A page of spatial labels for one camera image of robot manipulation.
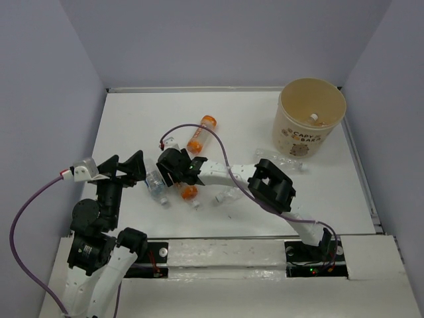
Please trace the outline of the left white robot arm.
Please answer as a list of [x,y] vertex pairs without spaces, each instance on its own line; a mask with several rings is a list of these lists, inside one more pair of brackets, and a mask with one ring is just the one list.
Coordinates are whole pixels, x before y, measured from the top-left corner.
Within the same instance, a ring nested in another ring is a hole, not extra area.
[[109,235],[118,226],[123,189],[146,178],[143,153],[138,150],[123,163],[117,155],[100,165],[86,158],[61,175],[94,184],[97,196],[77,202],[72,211],[73,241],[62,298],[65,316],[104,317],[129,268],[146,256],[145,233],[125,228],[117,237]]

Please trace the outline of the blue label water bottle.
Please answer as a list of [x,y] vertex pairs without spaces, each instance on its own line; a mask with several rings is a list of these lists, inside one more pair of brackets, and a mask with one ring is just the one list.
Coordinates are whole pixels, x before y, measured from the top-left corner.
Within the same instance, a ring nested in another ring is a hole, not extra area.
[[162,176],[160,175],[156,164],[150,158],[147,158],[144,161],[146,168],[146,179],[145,184],[152,196],[152,198],[158,202],[160,205],[168,204],[168,198],[166,195],[166,186],[162,181]]

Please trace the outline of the white cap bottle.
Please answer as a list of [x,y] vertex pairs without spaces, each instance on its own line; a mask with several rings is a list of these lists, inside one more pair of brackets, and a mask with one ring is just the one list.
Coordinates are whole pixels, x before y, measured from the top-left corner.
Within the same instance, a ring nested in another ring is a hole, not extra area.
[[319,119],[318,115],[313,113],[307,118],[305,123],[307,125],[310,125],[310,126],[317,126],[318,125],[318,119]]

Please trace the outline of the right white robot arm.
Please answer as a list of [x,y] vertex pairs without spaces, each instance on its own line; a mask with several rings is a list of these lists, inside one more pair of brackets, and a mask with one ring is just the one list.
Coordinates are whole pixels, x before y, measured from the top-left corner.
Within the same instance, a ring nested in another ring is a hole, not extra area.
[[189,157],[184,149],[164,148],[156,163],[167,186],[237,187],[267,212],[283,218],[299,235],[308,257],[319,260],[329,252],[331,232],[319,221],[293,213],[296,195],[293,181],[275,164],[261,159],[257,164],[222,164],[206,157]]

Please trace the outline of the orange label bottle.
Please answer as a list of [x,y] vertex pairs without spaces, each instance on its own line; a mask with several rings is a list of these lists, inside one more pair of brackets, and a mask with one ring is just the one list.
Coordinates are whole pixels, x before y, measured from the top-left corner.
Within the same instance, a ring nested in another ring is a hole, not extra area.
[[207,142],[209,131],[205,130],[205,127],[214,131],[215,127],[217,126],[217,121],[214,117],[210,115],[205,115],[201,119],[200,125],[201,128],[198,127],[196,129],[193,136],[186,145],[186,149],[194,155],[198,155],[205,146],[205,143]]
[[179,196],[194,209],[199,208],[200,203],[196,199],[198,190],[194,185],[187,185],[185,183],[177,183],[175,185],[176,191]]

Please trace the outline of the clear crushed plastic bottle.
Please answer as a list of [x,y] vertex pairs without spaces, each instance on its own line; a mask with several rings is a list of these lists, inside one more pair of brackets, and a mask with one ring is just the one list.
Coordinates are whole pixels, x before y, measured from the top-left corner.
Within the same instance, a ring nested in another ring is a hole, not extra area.
[[215,203],[217,205],[222,205],[225,203],[232,203],[243,198],[244,193],[237,187],[228,187],[223,191],[220,191],[215,196]]

